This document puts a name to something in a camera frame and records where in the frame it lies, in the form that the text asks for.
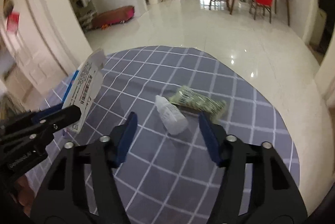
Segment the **person's left hand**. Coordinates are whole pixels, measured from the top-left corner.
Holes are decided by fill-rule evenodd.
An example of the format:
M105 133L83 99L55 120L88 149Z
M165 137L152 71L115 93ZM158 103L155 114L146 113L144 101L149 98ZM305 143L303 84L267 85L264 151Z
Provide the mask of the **person's left hand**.
M33 201L35 199L35 193L31 189L28 179L25 175L21 176L15 182L15 188L17 190L17 200L18 203L23 207L23 211L27 216L31 214L31 208Z

